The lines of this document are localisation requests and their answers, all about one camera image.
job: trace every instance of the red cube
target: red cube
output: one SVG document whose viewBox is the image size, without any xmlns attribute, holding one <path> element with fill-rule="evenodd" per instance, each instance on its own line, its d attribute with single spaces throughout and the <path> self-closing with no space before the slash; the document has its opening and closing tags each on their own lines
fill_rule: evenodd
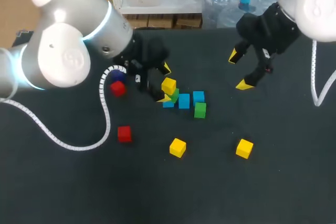
<svg viewBox="0 0 336 224">
<path fill-rule="evenodd" d="M 118 127 L 118 140 L 120 143 L 130 143 L 132 141 L 131 127 L 129 126 Z"/>
<path fill-rule="evenodd" d="M 120 97 L 126 93 L 126 87 L 121 81 L 116 81 L 111 84 L 110 89 L 116 97 Z"/>
</svg>

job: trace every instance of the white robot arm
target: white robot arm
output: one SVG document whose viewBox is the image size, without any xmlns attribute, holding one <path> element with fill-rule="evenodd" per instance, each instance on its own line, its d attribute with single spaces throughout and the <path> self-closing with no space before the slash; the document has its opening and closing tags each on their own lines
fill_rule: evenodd
<svg viewBox="0 0 336 224">
<path fill-rule="evenodd" d="M 237 63 L 250 46 L 258 58 L 256 69 L 244 77 L 237 89 L 251 89 L 265 74 L 272 73 L 272 56 L 284 53 L 303 33 L 313 39 L 312 94 L 316 106 L 322 103 L 336 72 L 318 99 L 314 83 L 316 44 L 336 41 L 336 0 L 278 0 L 260 16 L 245 13 L 236 28 L 241 41 L 235 45 L 229 62 Z"/>
<path fill-rule="evenodd" d="M 119 58 L 118 64 L 126 63 L 133 75 L 138 72 L 141 75 L 154 67 L 166 74 L 164 59 L 167 52 L 163 46 L 152 56 L 156 64 L 146 66 L 141 58 L 141 36 L 109 1 L 32 1 L 40 9 L 41 17 L 31 40 L 9 50 L 0 50 L 0 98 L 11 98 L 17 88 L 45 90 L 80 84 L 90 71 L 86 45 L 107 59 Z M 136 61 L 134 63 L 142 69 L 132 68 L 127 61 Z M 148 88 L 147 79 L 141 81 L 145 82 L 142 89 Z M 158 90 L 146 91 L 156 101 L 165 98 Z"/>
<path fill-rule="evenodd" d="M 278 0 L 282 11 L 307 37 L 336 41 L 336 0 Z"/>
</svg>

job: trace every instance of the cube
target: cube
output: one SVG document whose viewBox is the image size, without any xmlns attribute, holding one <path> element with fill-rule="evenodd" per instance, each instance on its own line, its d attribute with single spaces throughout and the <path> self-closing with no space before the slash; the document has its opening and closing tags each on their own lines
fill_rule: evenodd
<svg viewBox="0 0 336 224">
<path fill-rule="evenodd" d="M 126 87 L 121 81 L 116 81 L 110 85 L 110 90 L 116 97 L 120 97 L 126 93 Z"/>
<path fill-rule="evenodd" d="M 206 103 L 204 102 L 196 102 L 195 104 L 195 118 L 205 118 L 206 112 Z"/>
<path fill-rule="evenodd" d="M 169 102 L 163 102 L 162 105 L 164 108 L 173 108 L 175 104 L 169 101 Z"/>
<path fill-rule="evenodd" d="M 179 94 L 180 94 L 180 90 L 175 89 L 175 92 L 172 95 L 169 95 L 169 97 L 172 99 L 173 103 L 177 102 L 177 100 L 179 99 Z"/>
<path fill-rule="evenodd" d="M 132 141 L 131 127 L 129 126 L 118 127 L 118 140 L 120 143 L 130 143 Z"/>
<path fill-rule="evenodd" d="M 174 156 L 181 158 L 183 153 L 185 152 L 186 147 L 187 144 L 185 142 L 175 138 L 169 147 L 169 152 L 170 154 L 173 154 Z"/>
<path fill-rule="evenodd" d="M 180 94 L 178 96 L 178 107 L 179 109 L 189 109 L 190 108 L 190 95 Z"/>
<path fill-rule="evenodd" d="M 173 95 L 176 89 L 176 81 L 171 78 L 165 78 L 163 83 L 161 84 L 161 89 L 167 95 Z"/>
<path fill-rule="evenodd" d="M 238 156 L 241 156 L 243 158 L 248 159 L 248 157 L 249 157 L 249 155 L 252 151 L 252 148 L 253 148 L 253 143 L 251 143 L 251 142 L 249 142 L 245 139 L 241 139 L 239 144 L 238 144 L 236 154 Z"/>
<path fill-rule="evenodd" d="M 125 83 L 126 80 L 126 74 L 121 72 L 120 70 L 113 70 L 111 73 L 111 78 L 112 78 L 112 82 L 117 82 L 117 81 L 121 81 Z"/>
<path fill-rule="evenodd" d="M 194 101 L 194 106 L 196 102 L 205 102 L 204 91 L 194 91 L 193 101 Z"/>
</svg>

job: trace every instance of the floor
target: floor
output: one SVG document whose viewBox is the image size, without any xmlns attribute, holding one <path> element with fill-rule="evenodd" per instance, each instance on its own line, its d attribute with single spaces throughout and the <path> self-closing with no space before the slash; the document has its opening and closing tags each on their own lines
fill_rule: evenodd
<svg viewBox="0 0 336 224">
<path fill-rule="evenodd" d="M 31 0 L 0 0 L 0 47 L 10 47 L 18 30 L 34 30 L 38 17 Z"/>
</svg>

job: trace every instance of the white cable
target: white cable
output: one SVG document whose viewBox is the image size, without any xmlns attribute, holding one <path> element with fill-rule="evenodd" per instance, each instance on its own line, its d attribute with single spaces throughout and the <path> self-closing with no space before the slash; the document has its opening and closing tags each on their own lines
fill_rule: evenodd
<svg viewBox="0 0 336 224">
<path fill-rule="evenodd" d="M 313 40 L 312 45 L 312 55 L 311 55 L 311 78 L 310 78 L 310 84 L 311 84 L 311 95 L 313 96 L 313 101 L 315 106 L 319 107 L 324 98 L 326 97 L 331 85 L 336 80 L 336 70 L 327 80 L 326 84 L 324 85 L 320 97 L 317 97 L 316 89 L 315 89 L 315 73 L 316 73 L 316 54 L 317 54 L 317 41 Z"/>
<path fill-rule="evenodd" d="M 68 149 L 68 150 L 71 150 L 71 151 L 78 151 L 78 152 L 92 150 L 92 149 L 97 148 L 98 146 L 102 145 L 106 141 L 106 139 L 108 138 L 108 136 L 110 134 L 111 121 L 110 121 L 109 109 L 107 108 L 106 101 L 105 101 L 104 84 L 105 84 L 107 75 L 113 70 L 119 70 L 123 73 L 126 73 L 126 68 L 124 68 L 122 66 L 114 65 L 114 66 L 111 66 L 108 69 L 106 69 L 104 71 L 104 73 L 102 74 L 100 82 L 99 82 L 100 83 L 99 84 L 99 97 L 100 97 L 100 102 L 101 102 L 101 105 L 103 107 L 104 114 L 105 114 L 106 130 L 105 130 L 105 134 L 104 134 L 104 136 L 102 137 L 101 140 L 99 140 L 95 144 L 92 144 L 92 145 L 89 145 L 89 146 L 76 147 L 76 146 L 66 144 L 66 143 L 62 142 L 60 139 L 58 139 L 57 137 L 55 137 L 52 134 L 52 132 L 50 132 L 50 130 L 40 121 L 40 119 L 31 110 L 29 110 L 28 108 L 26 108 L 22 104 L 20 104 L 16 101 L 13 101 L 13 100 L 5 100 L 5 99 L 2 99 L 2 98 L 0 98 L 0 102 L 10 104 L 10 105 L 12 105 L 14 107 L 17 107 L 18 109 L 22 110 L 23 112 L 25 112 L 28 116 L 30 116 L 34 120 L 34 122 L 44 131 L 44 133 L 46 133 L 46 135 L 51 140 L 53 140 L 56 144 L 64 147 L 65 149 Z"/>
</svg>

